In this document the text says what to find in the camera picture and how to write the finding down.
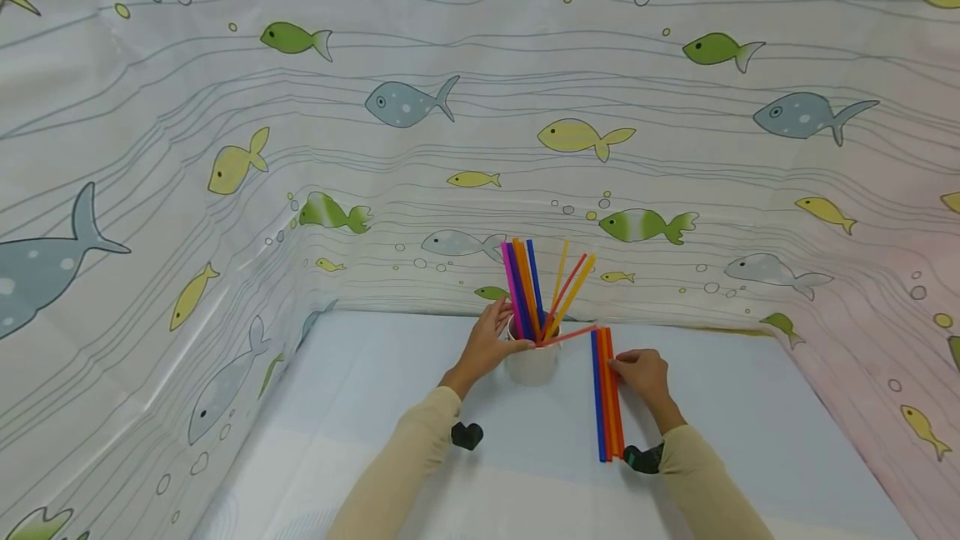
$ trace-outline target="gray fish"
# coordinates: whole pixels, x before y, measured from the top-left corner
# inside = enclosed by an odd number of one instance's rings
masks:
[[[493,261],[503,263],[503,257],[497,252],[500,244],[506,242],[503,234],[494,234],[484,242],[457,230],[441,230],[434,232],[423,241],[421,248],[435,255],[444,257],[465,257],[475,253],[486,253]]]
[[[367,97],[367,110],[375,118],[387,125],[393,125],[394,128],[410,128],[411,125],[420,123],[434,107],[440,107],[452,122],[453,112],[447,106],[447,96],[458,79],[459,75],[454,75],[444,82],[436,98],[403,82],[385,82]]]
[[[804,273],[797,277],[790,267],[786,267],[776,255],[768,253],[740,257],[737,261],[728,264],[722,272],[737,280],[770,283],[773,286],[789,286],[810,300],[813,300],[814,286],[822,286],[824,283],[833,280],[833,277],[826,273]]]
[[[73,237],[35,237],[0,243],[0,338],[30,323],[37,312],[70,288],[88,250],[127,254],[108,241],[93,213],[94,184],[83,187],[73,204]]]
[[[833,130],[833,140],[838,147],[842,147],[844,124],[878,104],[879,100],[863,100],[848,106],[834,117],[829,101],[820,94],[794,92],[755,112],[753,121],[771,134],[801,140],[830,128]]]
[[[227,412],[253,368],[253,359],[269,351],[272,345],[273,340],[263,339],[263,319],[257,315],[250,324],[250,350],[223,365],[220,371],[210,377],[207,386],[203,387],[190,414],[190,427],[186,432],[191,445],[203,438],[203,434],[209,432]]]

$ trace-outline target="fabric wall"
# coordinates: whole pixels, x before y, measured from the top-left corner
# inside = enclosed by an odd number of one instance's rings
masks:
[[[958,6],[2,0],[0,534],[188,538],[331,301],[477,313],[523,235],[775,333],[960,538]]]

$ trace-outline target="beige sleeve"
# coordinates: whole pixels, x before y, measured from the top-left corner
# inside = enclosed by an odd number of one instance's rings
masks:
[[[697,540],[774,540],[700,432],[675,427],[663,441],[661,474]]]
[[[400,417],[390,440],[353,485],[327,540],[393,540],[426,478],[450,448],[460,397],[448,387],[430,391]]]

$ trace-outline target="white cup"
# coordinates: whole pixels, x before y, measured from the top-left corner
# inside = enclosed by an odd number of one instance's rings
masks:
[[[507,320],[505,332],[507,340],[516,340],[513,337],[512,326],[513,315]],[[558,329],[554,337],[560,336],[561,333]],[[523,386],[543,386],[544,383],[550,381],[550,378],[557,371],[557,361],[560,358],[562,344],[562,342],[557,342],[543,348],[514,352],[513,355],[504,359],[503,366],[514,382],[522,383]]]

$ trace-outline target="hand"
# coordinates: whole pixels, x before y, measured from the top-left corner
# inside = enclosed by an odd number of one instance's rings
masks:
[[[501,340],[500,334],[507,326],[513,307],[505,297],[484,308],[473,325],[467,346],[463,347],[460,361],[443,376],[440,386],[452,388],[461,400],[467,396],[473,384],[494,369],[507,356],[534,347],[529,340]]]

